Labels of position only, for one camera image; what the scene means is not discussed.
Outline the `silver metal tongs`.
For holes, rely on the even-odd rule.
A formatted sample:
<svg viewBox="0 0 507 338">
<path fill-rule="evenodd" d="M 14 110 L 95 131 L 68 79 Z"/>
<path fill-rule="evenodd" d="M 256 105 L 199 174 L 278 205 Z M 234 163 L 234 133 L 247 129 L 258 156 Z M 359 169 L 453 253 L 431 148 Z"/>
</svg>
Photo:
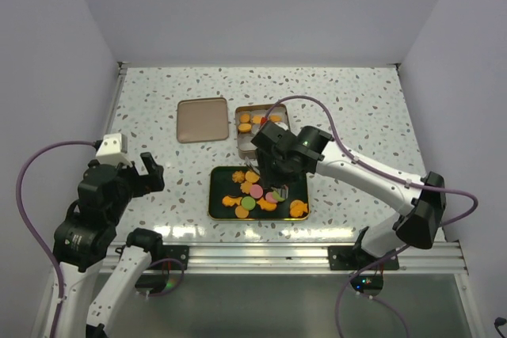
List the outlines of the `silver metal tongs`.
<svg viewBox="0 0 507 338">
<path fill-rule="evenodd" d="M 260 169 L 257 166 L 257 161 L 256 160 L 250 160 L 249 158 L 246 158 L 246 167 L 248 168 L 248 170 L 255 172 L 259 176 L 261 175 Z M 288 189 L 287 185 L 283 185 L 283 186 L 280 186 L 280 187 L 271 186 L 270 188 L 272 190 L 281 190 L 281 189 L 284 189 L 287 192 L 287 198 L 288 198 L 289 189 Z"/>
</svg>

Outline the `orange dotted round cookie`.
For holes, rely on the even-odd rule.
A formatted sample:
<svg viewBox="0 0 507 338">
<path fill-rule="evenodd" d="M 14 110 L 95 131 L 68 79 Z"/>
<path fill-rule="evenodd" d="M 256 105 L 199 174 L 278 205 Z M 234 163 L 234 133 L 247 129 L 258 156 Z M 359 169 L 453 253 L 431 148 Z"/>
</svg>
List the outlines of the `orange dotted round cookie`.
<svg viewBox="0 0 507 338">
<path fill-rule="evenodd" d="M 241 123 L 238 125 L 239 133 L 249 133 L 252 130 L 252 125 L 250 123 Z"/>
</svg>

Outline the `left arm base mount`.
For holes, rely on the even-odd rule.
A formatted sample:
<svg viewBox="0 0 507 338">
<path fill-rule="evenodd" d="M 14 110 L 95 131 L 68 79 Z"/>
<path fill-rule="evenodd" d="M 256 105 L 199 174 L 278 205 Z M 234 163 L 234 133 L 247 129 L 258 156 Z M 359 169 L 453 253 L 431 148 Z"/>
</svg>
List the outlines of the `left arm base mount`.
<svg viewBox="0 0 507 338">
<path fill-rule="evenodd" d="M 163 245 L 159 251 L 159 259 L 174 259 L 179 261 L 184 270 L 187 270 L 189 262 L 188 245 Z M 157 266 L 162 271 L 178 270 L 180 266 L 174 262 L 164 262 Z"/>
</svg>

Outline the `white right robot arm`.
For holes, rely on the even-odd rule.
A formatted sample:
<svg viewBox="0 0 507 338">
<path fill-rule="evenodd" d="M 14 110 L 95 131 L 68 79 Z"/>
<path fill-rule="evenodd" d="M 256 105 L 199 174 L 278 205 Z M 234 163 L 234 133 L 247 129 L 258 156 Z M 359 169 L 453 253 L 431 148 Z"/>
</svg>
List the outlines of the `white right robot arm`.
<svg viewBox="0 0 507 338">
<path fill-rule="evenodd" d="M 439 228 L 445 198 L 431 188 L 440 188 L 444 179 L 430 172 L 425 177 L 399 172 L 377 161 L 344 151 L 329 133 L 306 126 L 299 134 L 268 121 L 252 143 L 256 148 L 258 170 L 266 186 L 286 188 L 308 173 L 344 182 L 368 193 L 394 210 L 376 226 L 363 228 L 354 246 L 339 254 L 349 268 L 372 268 L 382 256 L 408 245 L 431 249 Z"/>
</svg>

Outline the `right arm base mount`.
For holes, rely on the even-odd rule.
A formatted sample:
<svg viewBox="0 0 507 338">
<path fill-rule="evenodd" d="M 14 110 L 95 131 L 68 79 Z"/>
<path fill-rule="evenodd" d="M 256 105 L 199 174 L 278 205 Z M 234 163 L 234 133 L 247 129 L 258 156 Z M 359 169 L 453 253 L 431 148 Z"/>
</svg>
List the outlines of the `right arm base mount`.
<svg viewBox="0 0 507 338">
<path fill-rule="evenodd" d="M 331 271 L 356 271 L 379 260 L 351 245 L 330 245 L 327 248 L 327 257 Z"/>
</svg>

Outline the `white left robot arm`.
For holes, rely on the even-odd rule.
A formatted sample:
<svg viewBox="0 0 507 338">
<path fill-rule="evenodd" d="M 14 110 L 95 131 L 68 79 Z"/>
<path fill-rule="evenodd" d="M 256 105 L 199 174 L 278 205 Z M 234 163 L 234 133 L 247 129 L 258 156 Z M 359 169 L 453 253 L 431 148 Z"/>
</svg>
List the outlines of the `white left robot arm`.
<svg viewBox="0 0 507 338">
<path fill-rule="evenodd" d="M 128 235 L 112 279 L 97 298 L 92 297 L 128 204 L 165 187 L 163 167 L 148 152 L 140 157 L 147 169 L 144 175 L 133 164 L 89 163 L 78 185 L 78 198 L 54 234 L 56 267 L 44 336 L 105 337 L 141 273 L 164 261 L 161 234 L 136 228 Z"/>
</svg>

